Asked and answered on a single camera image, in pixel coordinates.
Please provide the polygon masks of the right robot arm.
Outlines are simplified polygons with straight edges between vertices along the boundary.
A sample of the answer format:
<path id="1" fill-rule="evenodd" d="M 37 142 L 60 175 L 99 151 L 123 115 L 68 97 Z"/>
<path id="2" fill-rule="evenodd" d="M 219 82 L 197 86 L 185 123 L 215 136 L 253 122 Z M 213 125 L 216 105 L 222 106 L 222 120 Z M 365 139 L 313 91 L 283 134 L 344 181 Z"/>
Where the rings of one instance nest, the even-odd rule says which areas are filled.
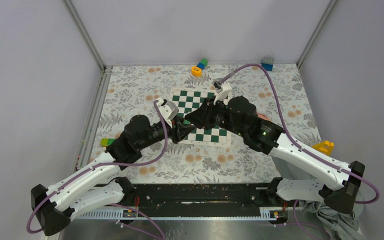
<path id="1" fill-rule="evenodd" d="M 207 97 L 185 119 L 199 129 L 225 129 L 242 137 L 250 149 L 282 159 L 314 177 L 274 179 L 266 193 L 271 205 L 291 200 L 323 202 L 339 213 L 352 214 L 365 171 L 361 162 L 331 158 L 296 140 L 281 126 L 260 118 L 256 106 L 243 96 L 234 97 L 227 104 Z"/>

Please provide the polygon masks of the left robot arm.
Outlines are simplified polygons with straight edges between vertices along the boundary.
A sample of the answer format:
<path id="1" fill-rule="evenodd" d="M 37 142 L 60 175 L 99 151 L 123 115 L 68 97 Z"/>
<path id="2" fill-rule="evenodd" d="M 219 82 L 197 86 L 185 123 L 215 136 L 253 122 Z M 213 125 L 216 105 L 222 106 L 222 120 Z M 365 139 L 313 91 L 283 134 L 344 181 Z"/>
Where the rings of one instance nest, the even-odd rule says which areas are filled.
<path id="1" fill-rule="evenodd" d="M 169 141 L 177 144 L 195 130 L 195 126 L 177 115 L 161 117 L 154 124 L 145 115 L 133 116 L 121 135 L 94 161 L 53 185 L 38 184 L 31 189 L 32 215 L 27 231 L 36 233 L 31 229 L 36 218 L 40 225 L 38 232 L 50 237 L 83 213 L 119 202 L 124 206 L 132 204 L 135 188 L 126 177 L 118 175 L 128 167 L 152 164 L 163 156 L 161 152 L 155 159 L 139 163 L 143 149 L 163 141 L 166 150 Z"/>

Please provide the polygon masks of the person's hand painted nails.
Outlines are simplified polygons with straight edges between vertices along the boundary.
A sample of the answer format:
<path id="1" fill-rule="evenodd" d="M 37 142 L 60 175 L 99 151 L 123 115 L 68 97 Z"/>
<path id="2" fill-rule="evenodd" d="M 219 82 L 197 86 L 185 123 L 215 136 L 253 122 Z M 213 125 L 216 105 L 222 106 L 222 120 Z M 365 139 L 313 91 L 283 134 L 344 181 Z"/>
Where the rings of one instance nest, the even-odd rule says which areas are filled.
<path id="1" fill-rule="evenodd" d="M 256 114 L 257 114 L 257 117 L 260 118 L 260 119 L 263 119 L 263 120 L 266 120 L 266 121 L 271 121 L 271 119 L 268 116 L 266 116 L 266 115 L 264 115 L 262 113 L 257 112 Z"/>

